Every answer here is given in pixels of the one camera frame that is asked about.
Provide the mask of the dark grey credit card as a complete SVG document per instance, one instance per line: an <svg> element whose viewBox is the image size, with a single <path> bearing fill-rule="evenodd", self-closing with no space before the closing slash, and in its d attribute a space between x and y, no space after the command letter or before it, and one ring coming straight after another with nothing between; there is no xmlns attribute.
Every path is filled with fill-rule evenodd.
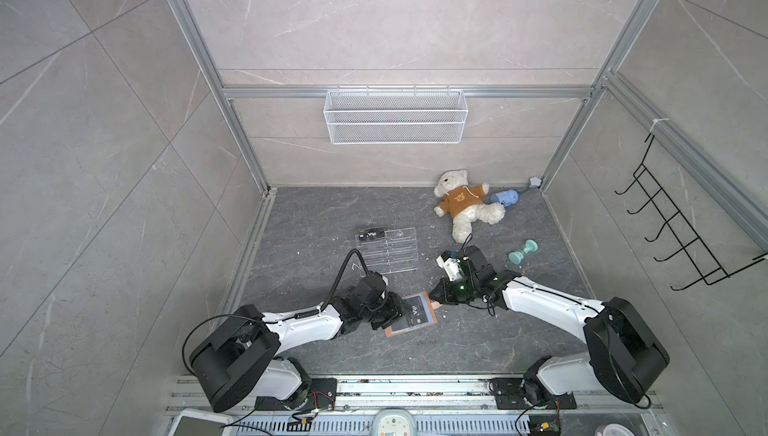
<svg viewBox="0 0 768 436"><path fill-rule="evenodd" d="M421 295L413 295L404 300L404 316L408 328L415 327L428 321L427 309Z"/></svg>

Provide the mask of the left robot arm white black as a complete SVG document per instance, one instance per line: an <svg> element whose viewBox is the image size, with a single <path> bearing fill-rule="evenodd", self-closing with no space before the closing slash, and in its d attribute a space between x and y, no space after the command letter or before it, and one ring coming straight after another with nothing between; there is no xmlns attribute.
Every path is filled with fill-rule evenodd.
<svg viewBox="0 0 768 436"><path fill-rule="evenodd" d="M187 366L216 413L249 396L297 409L310 397L312 379L284 353L333 340L364 323L387 329L406 312L404 299L388 289L388 280L369 272L355 286L310 308L262 313L247 304L220 315L221 322L191 352Z"/></svg>

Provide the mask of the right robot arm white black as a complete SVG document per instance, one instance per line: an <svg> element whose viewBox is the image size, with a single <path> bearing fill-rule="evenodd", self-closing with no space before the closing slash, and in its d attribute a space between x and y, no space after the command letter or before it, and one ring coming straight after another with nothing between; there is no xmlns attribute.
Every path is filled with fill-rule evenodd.
<svg viewBox="0 0 768 436"><path fill-rule="evenodd" d="M479 300L490 315L499 309L524 313L585 344L582 353L543 356L526 370L519 392L528 405L543 406L574 392L605 390L620 401L649 408L647 393L670 356L629 301L583 298L511 270L496 271L474 245L446 250L436 263L445 274L430 291L431 300L441 305Z"/></svg>

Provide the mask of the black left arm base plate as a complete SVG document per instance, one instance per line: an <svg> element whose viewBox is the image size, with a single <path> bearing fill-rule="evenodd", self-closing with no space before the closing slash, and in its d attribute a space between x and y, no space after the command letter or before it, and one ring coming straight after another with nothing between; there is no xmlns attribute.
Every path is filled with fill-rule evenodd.
<svg viewBox="0 0 768 436"><path fill-rule="evenodd" d="M286 401L272 397L258 397L258 411L292 411L307 413L315 409L334 409L338 380L335 378L317 378L308 384L302 384Z"/></svg>

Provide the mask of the black credit card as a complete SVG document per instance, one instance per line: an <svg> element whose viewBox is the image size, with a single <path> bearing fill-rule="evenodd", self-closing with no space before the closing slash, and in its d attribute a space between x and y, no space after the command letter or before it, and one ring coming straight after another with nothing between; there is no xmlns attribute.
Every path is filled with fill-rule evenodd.
<svg viewBox="0 0 768 436"><path fill-rule="evenodd" d="M369 228L362 230L357 234L357 239L360 241L370 241L378 238L384 238L386 231L382 228Z"/></svg>

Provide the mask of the clear acrylic tiered holder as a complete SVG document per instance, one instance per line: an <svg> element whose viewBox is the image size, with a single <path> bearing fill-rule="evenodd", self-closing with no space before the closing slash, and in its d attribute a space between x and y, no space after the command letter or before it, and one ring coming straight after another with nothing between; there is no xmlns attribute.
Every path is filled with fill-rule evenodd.
<svg viewBox="0 0 768 436"><path fill-rule="evenodd" d="M419 252L415 228L385 229L386 236L370 241L360 241L356 234L356 245L363 254L369 269L382 275L418 269Z"/></svg>

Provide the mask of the clear plastic card sleeves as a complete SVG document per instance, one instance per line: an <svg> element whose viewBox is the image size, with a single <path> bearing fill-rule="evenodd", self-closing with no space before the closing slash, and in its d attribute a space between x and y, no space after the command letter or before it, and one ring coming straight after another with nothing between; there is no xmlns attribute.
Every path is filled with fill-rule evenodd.
<svg viewBox="0 0 768 436"><path fill-rule="evenodd" d="M414 294L405 298L404 304L404 317L407 329L415 329L434 322L431 302L424 293Z"/></svg>

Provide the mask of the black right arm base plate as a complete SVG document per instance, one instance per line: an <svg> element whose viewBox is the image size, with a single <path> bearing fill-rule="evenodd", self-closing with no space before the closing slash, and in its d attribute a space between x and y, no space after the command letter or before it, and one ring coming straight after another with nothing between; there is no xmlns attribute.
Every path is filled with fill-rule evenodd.
<svg viewBox="0 0 768 436"><path fill-rule="evenodd" d="M521 377L492 378L488 387L499 410L523 410L529 407L565 410L577 408L572 393L555 396L539 383Z"/></svg>

